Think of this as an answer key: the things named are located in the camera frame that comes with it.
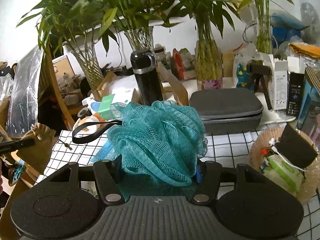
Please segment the glass vase bamboo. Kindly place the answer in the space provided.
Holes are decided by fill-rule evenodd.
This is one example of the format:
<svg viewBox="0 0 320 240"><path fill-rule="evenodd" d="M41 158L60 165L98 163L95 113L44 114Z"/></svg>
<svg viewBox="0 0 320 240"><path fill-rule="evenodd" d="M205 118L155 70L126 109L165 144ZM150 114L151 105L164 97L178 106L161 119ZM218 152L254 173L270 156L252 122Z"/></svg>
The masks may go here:
<svg viewBox="0 0 320 240"><path fill-rule="evenodd" d="M168 14L164 25L170 26L171 18L189 16L195 19L197 42L195 47L195 73L201 89L222 88L222 54L213 38L212 25L223 35L224 21L232 27L231 15L239 18L240 4L236 0L165 0Z"/></svg>
<svg viewBox="0 0 320 240"><path fill-rule="evenodd" d="M172 6L166 0L103 0L108 8L117 8L115 29L124 32L133 51L148 48L153 50L153 27L151 21L160 22L160 26L170 28L176 23L170 22L165 12Z"/></svg>

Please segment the white product box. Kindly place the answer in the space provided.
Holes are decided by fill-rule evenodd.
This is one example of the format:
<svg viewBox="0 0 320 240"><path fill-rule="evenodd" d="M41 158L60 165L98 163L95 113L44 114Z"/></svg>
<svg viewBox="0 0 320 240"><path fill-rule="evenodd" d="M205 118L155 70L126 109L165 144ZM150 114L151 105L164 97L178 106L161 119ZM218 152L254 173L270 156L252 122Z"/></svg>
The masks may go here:
<svg viewBox="0 0 320 240"><path fill-rule="evenodd" d="M260 57L263 64L271 69L267 88L272 109L285 110L287 107L288 61L275 59L272 54L260 53Z"/></svg>

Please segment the green white tissue box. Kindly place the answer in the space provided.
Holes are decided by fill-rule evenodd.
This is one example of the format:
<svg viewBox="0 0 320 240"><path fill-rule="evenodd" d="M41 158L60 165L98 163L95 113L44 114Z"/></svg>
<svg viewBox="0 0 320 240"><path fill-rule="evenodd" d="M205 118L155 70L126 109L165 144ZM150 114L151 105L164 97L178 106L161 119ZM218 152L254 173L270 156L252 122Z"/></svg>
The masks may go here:
<svg viewBox="0 0 320 240"><path fill-rule="evenodd" d="M100 103L98 113L103 120L112 119L111 105L113 103L124 103L127 104L131 101L131 98L123 94L110 94L104 96Z"/></svg>

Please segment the black phone box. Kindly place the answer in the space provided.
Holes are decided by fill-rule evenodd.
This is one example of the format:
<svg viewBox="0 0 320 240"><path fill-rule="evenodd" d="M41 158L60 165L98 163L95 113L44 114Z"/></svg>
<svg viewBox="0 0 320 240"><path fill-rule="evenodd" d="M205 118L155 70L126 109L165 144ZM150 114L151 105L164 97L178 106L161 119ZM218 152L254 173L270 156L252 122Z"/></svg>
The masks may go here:
<svg viewBox="0 0 320 240"><path fill-rule="evenodd" d="M289 72L289 86L286 114L297 117L300 112L303 99L305 75Z"/></svg>

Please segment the grey zip case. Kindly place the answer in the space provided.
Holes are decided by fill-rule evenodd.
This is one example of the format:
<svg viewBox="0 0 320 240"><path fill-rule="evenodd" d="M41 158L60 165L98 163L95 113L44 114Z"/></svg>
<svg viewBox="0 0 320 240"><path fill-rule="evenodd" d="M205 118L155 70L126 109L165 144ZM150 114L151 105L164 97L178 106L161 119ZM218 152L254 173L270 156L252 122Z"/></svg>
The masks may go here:
<svg viewBox="0 0 320 240"><path fill-rule="evenodd" d="M263 104L246 88L194 92L189 101L200 116L206 133L223 135L254 130L263 116Z"/></svg>

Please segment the black thermos bottle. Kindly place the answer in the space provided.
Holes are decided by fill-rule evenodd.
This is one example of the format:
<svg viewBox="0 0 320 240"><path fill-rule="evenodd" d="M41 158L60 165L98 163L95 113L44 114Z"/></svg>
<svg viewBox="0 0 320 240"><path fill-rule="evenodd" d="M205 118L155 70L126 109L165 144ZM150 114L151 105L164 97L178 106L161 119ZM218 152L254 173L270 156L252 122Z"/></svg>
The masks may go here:
<svg viewBox="0 0 320 240"><path fill-rule="evenodd" d="M162 101L154 54L148 48L140 49L131 54L130 61L144 105L151 106L155 101Z"/></svg>

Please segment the glass vase with bamboo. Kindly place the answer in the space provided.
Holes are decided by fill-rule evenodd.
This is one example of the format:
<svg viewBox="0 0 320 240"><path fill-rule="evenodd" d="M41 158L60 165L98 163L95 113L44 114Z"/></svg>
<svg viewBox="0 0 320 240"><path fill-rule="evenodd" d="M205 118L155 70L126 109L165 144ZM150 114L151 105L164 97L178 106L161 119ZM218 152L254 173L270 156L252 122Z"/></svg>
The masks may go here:
<svg viewBox="0 0 320 240"><path fill-rule="evenodd" d="M39 17L37 42L46 54L55 55L66 44L78 61L91 90L103 80L95 54L95 41L103 40L109 49L110 26L118 9L108 8L103 0L41 0L21 17L19 25Z"/></svg>

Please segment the woven pink basket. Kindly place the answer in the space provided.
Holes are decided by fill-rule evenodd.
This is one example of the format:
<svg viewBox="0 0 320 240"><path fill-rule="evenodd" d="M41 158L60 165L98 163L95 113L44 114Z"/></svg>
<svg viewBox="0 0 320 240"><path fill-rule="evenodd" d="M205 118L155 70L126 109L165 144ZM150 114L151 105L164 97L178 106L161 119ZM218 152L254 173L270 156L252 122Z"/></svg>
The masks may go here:
<svg viewBox="0 0 320 240"><path fill-rule="evenodd" d="M319 156L306 168L297 168L283 155L272 151L285 128L269 128L260 133L249 152L249 164L255 170L307 204L319 188Z"/></svg>

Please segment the black white checkered cloth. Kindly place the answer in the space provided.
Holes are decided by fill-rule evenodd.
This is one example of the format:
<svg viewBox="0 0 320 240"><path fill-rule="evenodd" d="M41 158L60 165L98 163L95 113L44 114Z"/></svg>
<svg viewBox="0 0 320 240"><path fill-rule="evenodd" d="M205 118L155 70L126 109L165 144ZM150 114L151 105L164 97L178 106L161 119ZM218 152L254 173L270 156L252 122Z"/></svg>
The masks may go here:
<svg viewBox="0 0 320 240"><path fill-rule="evenodd" d="M206 135L206 160L214 160L224 167L234 167L239 163L249 163L249 150L258 135L268 128L285 127L285 123L260 125L255 130L225 135ZM63 167L69 162L77 162L80 166L91 164L91 159L107 143L107 135L84 145L72 143L72 133L62 131L60 141L53 146L49 163L43 175L37 178L36 183ZM298 239L319 239L319 190L316 190L304 208L304 219L297 232Z"/></svg>

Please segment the tan drawstring pouch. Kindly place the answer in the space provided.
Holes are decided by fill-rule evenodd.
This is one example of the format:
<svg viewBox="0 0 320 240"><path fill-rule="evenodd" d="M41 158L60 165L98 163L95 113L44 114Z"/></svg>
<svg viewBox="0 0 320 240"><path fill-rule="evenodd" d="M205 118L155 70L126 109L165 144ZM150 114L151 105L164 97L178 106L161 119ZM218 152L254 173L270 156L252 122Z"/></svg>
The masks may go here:
<svg viewBox="0 0 320 240"><path fill-rule="evenodd" d="M25 133L22 140L33 139L35 144L17 151L17 156L30 165L39 174L44 174L52 148L55 144L53 142L56 131L50 129L48 126L36 123L31 125L30 131Z"/></svg>

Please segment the blue wipes packet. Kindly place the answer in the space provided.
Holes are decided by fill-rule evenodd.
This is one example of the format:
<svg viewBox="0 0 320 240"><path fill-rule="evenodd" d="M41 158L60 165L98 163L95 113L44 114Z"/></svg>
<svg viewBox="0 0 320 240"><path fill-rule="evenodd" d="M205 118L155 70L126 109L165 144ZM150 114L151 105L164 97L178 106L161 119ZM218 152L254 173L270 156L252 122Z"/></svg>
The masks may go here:
<svg viewBox="0 0 320 240"><path fill-rule="evenodd" d="M91 158L91 162L95 163L100 160L110 160L113 161L116 159L116 154L113 148L113 145L107 141L104 146L97 152L97 154Z"/></svg>

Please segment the silver foil bag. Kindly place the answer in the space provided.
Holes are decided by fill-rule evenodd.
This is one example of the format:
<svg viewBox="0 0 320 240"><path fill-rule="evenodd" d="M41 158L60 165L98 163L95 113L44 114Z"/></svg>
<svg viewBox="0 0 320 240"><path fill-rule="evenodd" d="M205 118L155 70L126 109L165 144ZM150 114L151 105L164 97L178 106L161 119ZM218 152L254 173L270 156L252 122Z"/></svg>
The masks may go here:
<svg viewBox="0 0 320 240"><path fill-rule="evenodd" d="M43 50L35 46L17 64L6 130L11 138L21 138L37 122L38 90Z"/></svg>

